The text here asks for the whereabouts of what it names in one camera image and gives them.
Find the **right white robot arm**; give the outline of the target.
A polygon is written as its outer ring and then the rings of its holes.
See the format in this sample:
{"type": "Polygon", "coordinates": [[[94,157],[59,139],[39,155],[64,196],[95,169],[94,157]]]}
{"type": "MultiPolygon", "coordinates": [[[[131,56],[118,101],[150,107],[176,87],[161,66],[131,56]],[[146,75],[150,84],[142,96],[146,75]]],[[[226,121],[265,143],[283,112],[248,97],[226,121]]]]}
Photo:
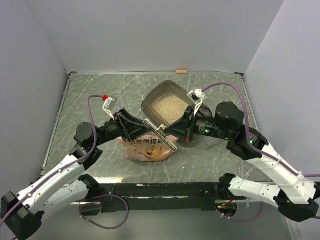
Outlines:
{"type": "Polygon", "coordinates": [[[184,115],[164,132],[186,143],[192,141],[194,135],[225,140],[227,150],[273,181],[273,184],[262,184],[226,173],[218,184],[218,193],[223,199],[237,196],[261,201],[295,222],[316,217],[320,208],[316,202],[320,197],[320,184],[290,166],[257,130],[250,128],[246,132],[243,120],[244,112],[232,102],[218,104],[215,113],[208,107],[201,107],[195,113],[195,108],[188,106],[184,115]]]}

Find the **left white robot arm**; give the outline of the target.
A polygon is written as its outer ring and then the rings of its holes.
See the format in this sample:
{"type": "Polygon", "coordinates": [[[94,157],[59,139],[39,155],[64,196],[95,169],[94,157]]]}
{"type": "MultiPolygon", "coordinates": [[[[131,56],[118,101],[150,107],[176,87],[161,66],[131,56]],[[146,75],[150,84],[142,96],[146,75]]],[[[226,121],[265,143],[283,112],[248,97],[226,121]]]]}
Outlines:
{"type": "Polygon", "coordinates": [[[119,137],[131,142],[150,131],[141,119],[125,109],[115,113],[102,127],[95,126],[93,121],[79,124],[74,148],[55,168],[19,193],[8,191],[2,196],[0,223],[6,225],[17,239],[28,239],[42,225],[45,211],[41,208],[49,198],[97,162],[103,153],[98,146],[119,137]]]}

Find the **translucent plastic scoop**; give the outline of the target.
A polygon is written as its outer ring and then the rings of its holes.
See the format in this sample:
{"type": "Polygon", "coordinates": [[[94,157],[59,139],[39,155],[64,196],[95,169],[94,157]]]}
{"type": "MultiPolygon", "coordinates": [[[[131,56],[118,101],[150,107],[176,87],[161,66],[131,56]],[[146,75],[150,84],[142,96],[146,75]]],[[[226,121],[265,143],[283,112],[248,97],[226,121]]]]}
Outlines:
{"type": "Polygon", "coordinates": [[[218,145],[218,144],[219,144],[219,141],[218,141],[217,139],[212,139],[211,141],[207,142],[207,143],[204,145],[204,147],[205,147],[206,149],[210,149],[210,148],[215,147],[215,146],[218,145]]]}

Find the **orange cat litter bag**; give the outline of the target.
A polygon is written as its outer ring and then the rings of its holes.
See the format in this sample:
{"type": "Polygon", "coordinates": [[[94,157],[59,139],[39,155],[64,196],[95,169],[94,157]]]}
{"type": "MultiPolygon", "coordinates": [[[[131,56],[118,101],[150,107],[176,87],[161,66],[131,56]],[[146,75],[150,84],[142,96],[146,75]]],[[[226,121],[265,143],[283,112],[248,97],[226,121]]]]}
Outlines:
{"type": "Polygon", "coordinates": [[[131,161],[162,162],[174,153],[153,132],[132,142],[124,141],[121,136],[117,140],[126,147],[125,157],[131,161]]]}

